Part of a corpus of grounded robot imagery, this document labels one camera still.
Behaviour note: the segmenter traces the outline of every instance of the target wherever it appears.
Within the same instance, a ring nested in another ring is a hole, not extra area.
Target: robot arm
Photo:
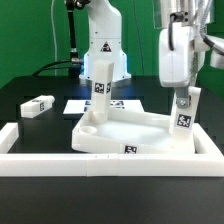
[[[109,0],[66,1],[67,9],[68,6],[72,10],[83,9],[86,5],[89,18],[89,50],[84,55],[84,71],[79,76],[81,83],[86,84],[88,80],[93,80],[95,62],[102,59],[114,62],[114,83],[130,79],[131,75],[127,73],[127,57],[121,48],[120,12]]]
[[[211,65],[224,68],[224,51],[217,44],[222,40],[205,33],[206,23],[212,22],[212,4],[213,0],[154,0],[154,12],[160,15],[163,28],[159,40],[160,82],[175,89],[177,106],[182,109],[190,106],[189,86],[195,84],[205,51],[212,48]]]

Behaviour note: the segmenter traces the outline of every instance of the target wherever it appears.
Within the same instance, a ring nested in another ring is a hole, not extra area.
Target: black cable
[[[53,67],[53,68],[44,68],[43,70],[41,70],[41,72],[43,71],[50,71],[50,70],[61,70],[61,69],[69,69],[70,67]]]
[[[134,9],[135,25],[136,25],[137,35],[138,35],[138,44],[139,44],[139,49],[140,49],[142,75],[145,76],[145,66],[144,66],[144,58],[143,58],[143,50],[142,50],[142,41],[141,41],[141,37],[140,37],[140,29],[139,29],[137,13],[136,13],[136,3],[135,3],[135,0],[132,0],[132,2],[133,2],[133,9]]]
[[[176,19],[176,16],[173,14],[170,16],[170,23],[168,29],[168,44],[171,51],[174,51],[174,44],[173,44],[173,23]]]
[[[32,74],[32,76],[38,76],[38,74],[40,73],[40,72],[42,72],[43,70],[45,70],[45,69],[47,69],[47,68],[49,68],[49,67],[51,67],[51,66],[53,66],[53,65],[59,65],[59,64],[64,64],[64,63],[71,63],[71,60],[69,59],[69,60],[61,60],[61,61],[55,61],[55,62],[52,62],[52,63],[50,63],[50,64],[47,64],[47,65],[45,65],[45,66],[43,66],[42,68],[40,68],[40,69],[38,69],[36,72],[34,72],[33,74]]]

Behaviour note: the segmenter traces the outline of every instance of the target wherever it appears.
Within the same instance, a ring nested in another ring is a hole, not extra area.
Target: green wall
[[[123,18],[122,47],[128,55],[128,71],[132,75],[158,75],[158,36],[154,29],[152,0],[110,0]],[[54,61],[54,45],[50,19],[51,0],[20,0],[0,4],[0,87],[13,77],[31,75],[41,66]],[[216,23],[209,25],[209,34],[224,37],[223,1],[216,1]],[[137,34],[136,13],[142,56]],[[58,59],[69,58],[69,34],[64,0],[55,0],[55,24]],[[81,55],[88,50],[87,12],[75,11],[77,45]],[[206,65],[199,74],[202,84],[224,97],[224,72]]]

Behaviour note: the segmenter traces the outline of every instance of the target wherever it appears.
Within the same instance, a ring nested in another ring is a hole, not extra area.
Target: black tabletop
[[[79,153],[71,131],[82,114],[63,115],[69,99],[91,88],[67,77],[19,77],[0,90],[0,128],[18,122],[10,153]],[[20,104],[53,95],[53,108],[22,119]],[[172,89],[156,77],[114,87],[112,99],[140,99],[147,112],[169,114]],[[196,121],[224,150],[224,102],[203,87]],[[0,178],[0,223],[224,223],[224,179],[196,177]]]

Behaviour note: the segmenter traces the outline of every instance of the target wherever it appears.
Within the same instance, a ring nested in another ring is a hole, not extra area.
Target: white plastic part
[[[198,62],[192,41],[194,28],[173,24],[174,51],[169,49],[168,29],[160,33],[159,39],[159,78],[164,87],[184,87],[189,85],[192,75],[198,72]]]
[[[195,121],[200,92],[200,88],[189,87],[189,95],[191,98],[190,107],[180,109],[175,103],[172,108],[172,116],[170,119],[172,146],[175,148],[185,148],[186,151],[193,150],[192,153],[195,152],[192,126]]]
[[[87,8],[90,39],[81,82],[93,80],[94,63],[102,59],[114,62],[113,82],[131,78],[127,73],[127,56],[121,48],[120,12],[108,0],[94,0]]]
[[[92,82],[91,111],[95,123],[107,121],[110,108],[114,63],[100,60],[95,62]]]
[[[7,123],[0,131],[0,153],[7,153],[18,137],[18,124]]]
[[[197,154],[1,154],[0,176],[224,177],[222,153],[200,125],[192,130]]]
[[[33,100],[30,100],[20,105],[21,117],[34,118],[39,114],[52,108],[54,103],[53,96],[39,96]]]

